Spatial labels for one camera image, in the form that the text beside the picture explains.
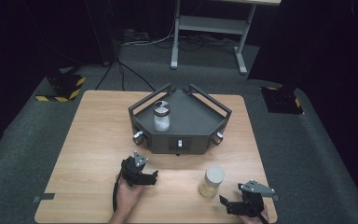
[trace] white table leg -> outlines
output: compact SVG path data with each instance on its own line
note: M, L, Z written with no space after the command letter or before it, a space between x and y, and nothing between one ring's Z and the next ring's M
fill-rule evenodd
M173 36L173 45L172 45L171 69L176 69L178 67L179 18L180 18L180 0L176 0L175 33Z
M256 6L256 4L251 6L251 10L249 12L248 19L246 20L245 27L243 28L240 45L238 47L234 47L235 56L237 57L238 67L240 68L241 74L248 73L246 66L245 66L245 62L243 61L242 50L243 50L243 46L245 45L246 37L249 33L249 28L251 27L251 24L252 24L253 16L255 14L255 6Z

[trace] gray carpet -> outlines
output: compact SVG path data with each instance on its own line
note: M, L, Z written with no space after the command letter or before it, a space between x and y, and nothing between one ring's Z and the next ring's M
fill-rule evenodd
M181 47L195 49L197 45L183 43ZM257 47L245 46L248 70L257 51ZM170 82L182 89L193 83L208 93L244 98L268 182L281 197L275 203L277 223L358 224L357 188L304 92L296 90L304 115L270 114L259 87L279 85L246 80L247 76L239 74L232 46L181 49L176 70L170 69L171 49L153 45L123 47L118 58L155 88ZM123 69L126 91L151 91ZM47 186L82 94L94 90L106 70L99 65L81 67L77 73L86 82L74 101L38 102L30 96L8 126L0 143L0 223L34 223L38 206L34 196L42 195ZM114 63L99 90L122 91L121 79Z

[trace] jar lid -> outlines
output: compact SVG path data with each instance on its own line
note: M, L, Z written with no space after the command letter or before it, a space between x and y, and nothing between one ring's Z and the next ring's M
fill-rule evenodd
M170 105L166 101L157 101L154 105L154 114L164 117L170 114Z
M225 178L225 172L220 166L210 166L205 173L205 179L212 186L219 186Z

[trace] wooden table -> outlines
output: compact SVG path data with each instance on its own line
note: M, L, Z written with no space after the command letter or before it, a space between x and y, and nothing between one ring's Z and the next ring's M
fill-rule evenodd
M251 9L247 15L246 20L226 20L217 18L206 18L196 16L184 16L180 14L180 0L176 0L175 10L175 29L172 45L172 57L171 57L171 69L178 67L178 54L179 54L179 31L202 31L202 32L214 32L231 35L241 35L240 43L237 47L234 47L234 53L237 58L238 67L240 73L247 74L245 62L243 61L242 51L245 45L246 37L249 33L249 29L252 24L252 19L255 14L255 8L257 5L269 5L278 6L281 0L218 0L222 2L234 2L241 4L250 4Z
M228 215L219 197L204 198L198 184L211 164L226 173L218 194L241 200L238 183L254 179L266 186L252 126L238 95L212 95L233 112L225 139L203 155L152 154L132 142L128 107L148 92L86 91L63 144L45 193L35 214L38 223L107 223L113 213L112 191L121 161L136 150L149 158L144 173L158 170L155 186L146 187L129 223L239 223ZM270 222L275 206L264 199Z

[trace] jar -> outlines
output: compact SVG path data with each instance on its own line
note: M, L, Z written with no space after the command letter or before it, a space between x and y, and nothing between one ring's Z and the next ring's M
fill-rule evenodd
M199 184L200 194L207 198L214 197L224 178L225 172L221 167L217 165L210 166Z
M154 128L157 132L167 132L170 129L170 105L166 101L154 104Z

